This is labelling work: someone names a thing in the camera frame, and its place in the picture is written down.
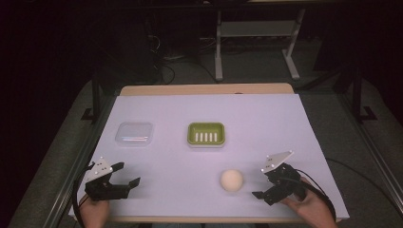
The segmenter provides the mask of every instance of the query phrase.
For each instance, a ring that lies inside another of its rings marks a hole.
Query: table
[[[124,122],[152,123],[151,143],[118,145],[115,136]],[[186,134],[193,122],[223,123],[223,148],[190,147]],[[110,220],[295,222],[301,220],[288,207],[269,206],[252,195],[272,186],[260,172],[266,156],[291,149],[295,155],[287,163],[310,174],[332,200],[337,218],[346,219],[348,212],[299,96],[286,84],[125,87],[93,160],[103,156],[110,164],[125,162],[111,183],[142,178],[128,199],[111,201]],[[230,168],[244,177],[242,188],[235,193],[220,186],[220,174]],[[82,185],[79,198],[83,194]]]

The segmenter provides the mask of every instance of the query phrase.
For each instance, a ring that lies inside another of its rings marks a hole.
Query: gray carpet floor
[[[285,48],[284,41],[269,39],[264,42],[266,45],[249,43],[238,47],[241,51],[234,52],[231,49],[224,52],[222,83],[289,83],[293,87],[298,87],[325,73],[312,71],[320,41],[298,41],[293,59],[301,76],[299,81],[291,79],[282,59],[280,51]],[[175,74],[167,67],[162,68],[162,73],[166,81],[173,79],[171,83],[173,85],[215,83],[211,75],[214,73],[214,54],[211,51],[202,54],[196,64],[193,60],[181,59],[167,65]],[[403,127],[383,104],[376,88],[366,81],[363,82],[362,105],[369,106],[378,120],[358,124],[349,110],[351,90],[344,95],[335,94],[332,91],[335,80],[336,77],[309,91],[299,92],[323,153],[326,158],[343,162],[362,173],[389,197],[389,188],[377,168],[372,148],[362,132],[370,137],[397,182],[403,184],[403,166],[400,164],[400,161],[403,161]],[[102,101],[107,113],[110,104],[113,104],[113,98],[103,96]],[[71,166],[97,127],[97,124],[91,124],[91,121],[81,120],[85,110],[91,106],[91,83],[88,82],[71,107],[10,227],[43,227],[44,224],[48,224],[48,215],[57,206],[55,201],[60,197],[60,189],[71,174]],[[350,214],[349,219],[338,224],[339,227],[403,227],[399,212],[370,182],[337,162],[328,161],[328,164]],[[70,204],[64,205],[60,211],[66,210],[60,216],[60,220],[52,224],[58,224],[58,227],[77,227],[75,220],[67,215],[69,208]],[[106,225],[106,227],[136,226],[137,224],[114,222]],[[270,227],[308,226],[299,223],[270,224]]]

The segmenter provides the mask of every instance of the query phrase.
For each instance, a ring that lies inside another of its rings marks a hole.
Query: green plastic container
[[[187,130],[187,142],[192,147],[222,147],[225,131],[222,123],[191,123]]]

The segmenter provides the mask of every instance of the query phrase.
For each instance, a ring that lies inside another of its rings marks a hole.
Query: dark background
[[[66,0],[0,4],[3,227],[24,196],[75,97],[94,74],[108,93],[124,85],[153,84],[158,80],[153,68],[158,60],[149,53],[146,34],[158,34],[172,47],[188,46],[186,54],[197,55],[197,50],[189,47],[197,47],[199,36],[214,36],[216,19],[212,11],[182,11],[176,16],[160,11],[150,26],[144,25],[148,16],[145,11],[88,13],[80,10],[76,1]],[[345,62],[358,66],[403,123],[400,9],[392,1],[316,6],[307,10],[299,39],[323,39],[317,69],[332,69]],[[288,9],[227,16],[260,19],[293,14],[295,10]]]

